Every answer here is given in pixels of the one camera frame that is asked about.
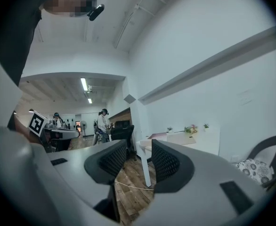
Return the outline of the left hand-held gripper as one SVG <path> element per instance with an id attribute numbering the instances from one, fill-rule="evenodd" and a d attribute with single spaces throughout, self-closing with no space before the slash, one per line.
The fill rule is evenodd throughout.
<path id="1" fill-rule="evenodd" d="M 80 132 L 77 130 L 58 129 L 56 123 L 45 115 L 37 111 L 30 112 L 32 117 L 28 124 L 28 129 L 38 137 L 39 142 L 47 153 L 57 151 L 57 144 L 52 142 L 52 140 L 74 139 L 80 136 Z"/>

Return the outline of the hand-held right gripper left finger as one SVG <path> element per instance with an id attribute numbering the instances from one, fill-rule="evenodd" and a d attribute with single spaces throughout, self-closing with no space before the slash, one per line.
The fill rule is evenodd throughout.
<path id="1" fill-rule="evenodd" d="M 115 180 L 126 162 L 126 140 L 48 154 L 67 186 L 92 209 L 120 221 Z"/>

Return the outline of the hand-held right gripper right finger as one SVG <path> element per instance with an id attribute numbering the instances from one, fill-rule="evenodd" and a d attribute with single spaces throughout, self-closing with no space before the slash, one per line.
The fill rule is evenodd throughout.
<path id="1" fill-rule="evenodd" d="M 225 159 L 152 140 L 154 198 L 133 226 L 245 226 L 265 190 Z"/>

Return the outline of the person's left forearm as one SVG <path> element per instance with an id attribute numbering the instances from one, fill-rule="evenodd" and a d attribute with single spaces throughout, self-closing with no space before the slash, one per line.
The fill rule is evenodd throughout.
<path id="1" fill-rule="evenodd" d="M 25 127 L 14 114 L 13 119 L 16 131 L 25 136 L 31 143 L 35 143 L 35 135 L 27 127 Z"/>

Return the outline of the black office chair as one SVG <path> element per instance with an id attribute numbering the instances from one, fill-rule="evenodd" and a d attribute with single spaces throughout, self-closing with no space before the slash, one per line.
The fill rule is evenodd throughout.
<path id="1" fill-rule="evenodd" d="M 135 149 L 132 143 L 132 133 L 134 130 L 134 125 L 129 125 L 125 128 L 117 127 L 111 129 L 111 140 L 126 140 L 126 156 L 127 160 L 129 160 L 132 157 L 135 157 Z"/>

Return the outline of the pink flower bunch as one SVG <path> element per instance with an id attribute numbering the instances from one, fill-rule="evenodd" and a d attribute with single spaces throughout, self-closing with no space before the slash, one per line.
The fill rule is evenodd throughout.
<path id="1" fill-rule="evenodd" d="M 198 132 L 198 127 L 196 125 L 192 124 L 188 127 L 185 127 L 184 132 L 188 133 L 188 134 L 195 134 Z"/>

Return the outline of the white table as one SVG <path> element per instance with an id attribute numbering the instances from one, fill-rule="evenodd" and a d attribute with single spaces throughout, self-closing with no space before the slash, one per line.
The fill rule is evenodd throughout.
<path id="1" fill-rule="evenodd" d="M 141 158 L 142 168 L 146 186 L 151 186 L 151 180 L 148 169 L 148 160 L 152 156 L 152 139 L 146 138 L 136 142 L 137 155 Z M 219 154 L 220 128 L 209 127 L 200 129 L 195 134 L 188 134 L 183 131 L 167 134 L 167 142 L 190 147 L 196 150 L 204 151 L 214 155 Z"/>

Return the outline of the floral cushion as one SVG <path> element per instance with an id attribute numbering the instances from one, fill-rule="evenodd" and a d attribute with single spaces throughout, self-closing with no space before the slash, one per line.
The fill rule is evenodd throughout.
<path id="1" fill-rule="evenodd" d="M 272 169 L 266 163 L 258 160 L 247 159 L 237 163 L 236 167 L 260 185 L 273 178 Z"/>

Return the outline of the black round chair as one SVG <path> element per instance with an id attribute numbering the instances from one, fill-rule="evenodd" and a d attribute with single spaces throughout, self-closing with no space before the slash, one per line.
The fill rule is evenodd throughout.
<path id="1" fill-rule="evenodd" d="M 272 179 L 262 185 L 267 191 L 276 186 L 276 136 L 258 143 L 249 153 L 248 159 L 260 161 L 270 169 Z"/>

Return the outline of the person's dark shirt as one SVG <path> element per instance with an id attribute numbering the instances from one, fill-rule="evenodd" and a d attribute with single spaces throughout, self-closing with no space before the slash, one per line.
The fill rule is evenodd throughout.
<path id="1" fill-rule="evenodd" d="M 19 85 L 46 0 L 0 0 L 0 64 Z"/>

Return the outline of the white ceiling pipe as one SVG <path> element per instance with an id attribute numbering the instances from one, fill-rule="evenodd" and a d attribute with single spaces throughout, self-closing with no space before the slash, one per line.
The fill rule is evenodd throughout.
<path id="1" fill-rule="evenodd" d="M 154 14 L 154 13 L 152 13 L 152 12 L 149 11 L 148 9 L 144 8 L 143 6 L 141 6 L 141 4 L 142 4 L 143 1 L 144 1 L 144 0 L 140 0 L 138 3 L 136 3 L 135 6 L 134 6 L 134 8 L 133 8 L 133 10 L 130 12 L 129 15 L 127 15 L 126 20 L 125 20 L 125 22 L 123 23 L 122 28 L 121 28 L 121 30 L 120 30 L 120 32 L 119 32 L 119 34 L 118 34 L 118 37 L 117 37 L 117 39 L 116 39 L 115 42 L 114 42 L 114 48 L 115 48 L 115 49 L 118 48 L 119 43 L 120 43 L 120 40 L 121 40 L 121 38 L 122 38 L 122 36 L 123 36 L 123 34 L 124 34 L 124 32 L 125 32 L 125 30 L 126 30 L 128 24 L 130 23 L 132 17 L 136 14 L 137 11 L 142 10 L 142 11 L 148 13 L 149 15 L 151 15 L 152 17 L 155 17 L 155 14 Z M 166 4 L 167 4 L 164 0 L 159 0 L 159 1 L 160 1 L 163 5 L 166 5 Z"/>

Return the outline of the grey wall panel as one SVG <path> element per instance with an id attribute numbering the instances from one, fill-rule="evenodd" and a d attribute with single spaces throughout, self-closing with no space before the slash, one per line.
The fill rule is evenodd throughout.
<path id="1" fill-rule="evenodd" d="M 125 102 L 127 102 L 128 104 L 133 103 L 136 99 L 134 96 L 132 96 L 131 94 L 128 94 L 125 96 L 125 98 L 123 99 Z"/>

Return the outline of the grey wall ledge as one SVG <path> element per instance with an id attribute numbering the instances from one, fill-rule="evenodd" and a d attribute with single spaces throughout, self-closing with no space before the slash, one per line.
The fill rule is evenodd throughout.
<path id="1" fill-rule="evenodd" d="M 276 26 L 253 35 L 198 63 L 139 98 L 147 105 L 276 50 Z"/>

